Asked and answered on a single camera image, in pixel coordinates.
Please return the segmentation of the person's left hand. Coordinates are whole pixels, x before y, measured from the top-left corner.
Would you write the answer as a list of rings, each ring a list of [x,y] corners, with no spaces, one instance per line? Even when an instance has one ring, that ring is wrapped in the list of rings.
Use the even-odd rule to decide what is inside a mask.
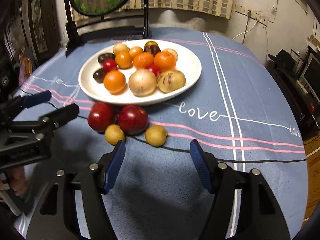
[[[24,166],[14,167],[6,171],[10,178],[10,188],[15,192],[16,196],[22,196],[28,189],[28,182],[25,177]]]

